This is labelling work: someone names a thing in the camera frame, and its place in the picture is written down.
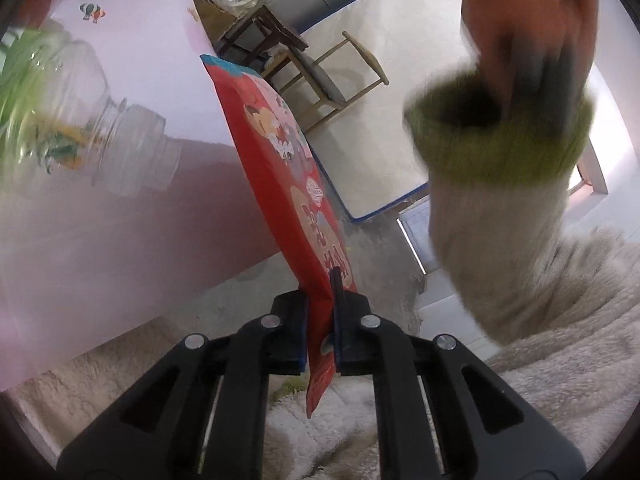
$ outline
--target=chair seat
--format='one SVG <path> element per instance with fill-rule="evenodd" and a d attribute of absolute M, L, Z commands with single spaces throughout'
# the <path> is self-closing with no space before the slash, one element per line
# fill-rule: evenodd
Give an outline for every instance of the chair seat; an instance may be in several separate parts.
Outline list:
<path fill-rule="evenodd" d="M 289 50 L 300 65 L 304 67 L 313 82 L 316 83 L 318 88 L 322 91 L 322 94 L 324 94 L 323 97 L 341 108 L 346 107 L 347 99 L 345 99 L 344 95 L 340 92 L 340 89 L 335 85 L 327 72 L 325 72 L 320 65 L 316 64 L 316 62 L 304 52 L 300 52 L 296 48 L 290 48 Z"/>

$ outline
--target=wooden chair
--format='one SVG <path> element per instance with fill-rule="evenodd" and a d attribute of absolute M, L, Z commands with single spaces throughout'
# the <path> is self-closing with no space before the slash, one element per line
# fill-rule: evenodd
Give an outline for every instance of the wooden chair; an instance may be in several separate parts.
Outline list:
<path fill-rule="evenodd" d="M 241 64 L 249 66 L 252 61 L 257 59 L 261 53 L 266 52 L 270 48 L 281 43 L 289 48 L 305 50 L 308 44 L 300 38 L 300 35 L 289 27 L 284 25 L 267 6 L 257 7 L 250 12 L 242 22 L 235 25 L 229 38 L 223 38 L 223 44 L 218 49 L 218 55 L 224 59 L 225 52 L 234 46 L 234 43 L 242 36 L 251 25 L 255 24 L 264 36 L 264 40 L 258 44 L 252 51 L 247 53 Z"/>
<path fill-rule="evenodd" d="M 293 79 L 291 79 L 278 90 L 278 93 L 283 95 L 284 92 L 291 88 L 295 83 L 304 78 L 318 96 L 318 101 L 316 101 L 311 106 L 311 108 L 307 109 L 302 115 L 300 115 L 298 122 L 300 122 L 302 117 L 312 112 L 313 110 L 318 110 L 318 108 L 322 107 L 323 105 L 331 106 L 334 109 L 327 115 L 322 117 L 319 121 L 308 127 L 305 130 L 306 134 L 311 133 L 311 131 L 315 130 L 316 128 L 330 120 L 332 117 L 334 117 L 336 114 L 352 105 L 358 99 L 371 92 L 380 83 L 384 83 L 386 86 L 388 86 L 389 84 L 389 79 L 386 77 L 385 71 L 380 66 L 380 63 L 378 62 L 376 57 L 348 32 L 344 31 L 342 35 L 344 36 L 344 40 L 331 47 L 316 60 L 311 59 L 307 54 L 304 54 L 303 52 L 300 52 L 295 48 L 289 48 L 286 52 L 278 56 L 273 61 L 273 63 L 261 74 L 263 78 L 265 78 L 268 82 L 271 82 L 273 76 L 290 62 L 292 62 L 300 71 L 299 74 L 297 74 Z M 358 51 L 358 53 L 362 56 L 362 59 L 378 75 L 378 79 L 376 81 L 374 81 L 366 88 L 360 90 L 350 99 L 346 99 L 344 95 L 342 95 L 342 92 L 340 92 L 329 75 L 320 66 L 321 62 L 323 62 L 325 59 L 331 56 L 331 54 L 334 54 L 337 50 L 340 50 L 348 43 L 353 45 L 356 51 Z"/>

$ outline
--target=concrete floor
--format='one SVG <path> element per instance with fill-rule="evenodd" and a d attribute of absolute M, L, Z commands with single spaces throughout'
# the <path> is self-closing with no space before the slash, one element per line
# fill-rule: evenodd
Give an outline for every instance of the concrete floor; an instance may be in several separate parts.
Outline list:
<path fill-rule="evenodd" d="M 414 308 L 424 290 L 424 275 L 398 227 L 397 213 L 386 211 L 354 224 L 326 182 L 324 187 L 344 235 L 358 290 L 369 298 L 375 313 L 417 335 L 420 320 Z M 279 253 L 171 309 L 165 317 L 192 332 L 219 337 L 267 313 L 275 296 L 296 288 L 298 282 Z"/>

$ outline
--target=table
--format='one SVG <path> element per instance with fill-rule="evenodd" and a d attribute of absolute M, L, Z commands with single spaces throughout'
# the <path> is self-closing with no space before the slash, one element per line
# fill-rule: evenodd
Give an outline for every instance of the table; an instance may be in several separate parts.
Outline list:
<path fill-rule="evenodd" d="M 83 21 L 79 6 L 106 15 Z M 115 99 L 166 118 L 169 189 L 121 198 L 89 179 L 0 195 L 0 390 L 158 316 L 278 251 L 213 84 L 192 0 L 64 0 L 49 27 L 89 41 Z"/>
<path fill-rule="evenodd" d="M 366 219 L 427 182 L 426 168 L 402 125 L 402 110 L 429 81 L 470 62 L 460 33 L 461 2 L 356 0 L 302 34 L 309 44 L 305 53 L 315 58 L 338 43 L 346 30 L 372 51 L 390 81 L 308 136 L 351 219 Z M 351 49 L 334 54 L 322 66 L 347 98 L 376 78 Z M 293 73 L 283 69 L 274 78 L 276 87 Z M 316 100 L 302 83 L 284 97 L 295 112 Z"/>

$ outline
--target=human hand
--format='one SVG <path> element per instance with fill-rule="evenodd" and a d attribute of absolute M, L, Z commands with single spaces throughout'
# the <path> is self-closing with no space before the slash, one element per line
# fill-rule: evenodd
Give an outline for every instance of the human hand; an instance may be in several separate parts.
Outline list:
<path fill-rule="evenodd" d="M 462 19 L 479 51 L 479 68 L 487 88 L 508 107 L 515 76 L 513 40 L 525 41 L 533 53 L 558 58 L 572 46 L 577 80 L 589 74 L 598 27 L 598 0 L 462 0 Z"/>

